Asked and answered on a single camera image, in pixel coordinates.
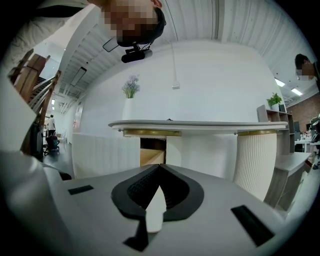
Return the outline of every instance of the staircase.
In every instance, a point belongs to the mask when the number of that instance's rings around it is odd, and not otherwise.
[[[27,102],[30,108],[33,109],[34,112],[36,113],[39,112],[42,102],[45,100],[45,97],[49,92],[49,87],[54,78],[55,76],[47,80],[45,80],[40,76],[37,78],[37,81],[32,90],[32,94],[30,95],[30,98]]]

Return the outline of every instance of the white vase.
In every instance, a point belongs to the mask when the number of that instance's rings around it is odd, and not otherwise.
[[[124,102],[122,120],[131,120],[132,119],[132,106],[133,98],[126,98]]]
[[[271,106],[271,109],[272,109],[273,111],[279,111],[279,104],[274,104],[274,105],[272,105],[272,106]]]

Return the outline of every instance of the ceiling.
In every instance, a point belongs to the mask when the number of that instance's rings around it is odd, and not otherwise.
[[[318,89],[315,81],[298,81],[294,58],[301,53],[310,61],[316,57],[292,19],[271,0],[162,0],[166,26],[152,48],[182,40],[216,40],[252,47],[264,58],[274,77],[284,82],[281,88],[286,105],[293,105]],[[88,6],[87,15],[72,35],[59,69],[62,78],[56,94],[81,97],[98,76],[121,61],[125,51],[103,49],[111,38],[99,25],[100,10]],[[84,67],[85,75],[76,86],[70,85]],[[291,89],[303,93],[297,96]]]

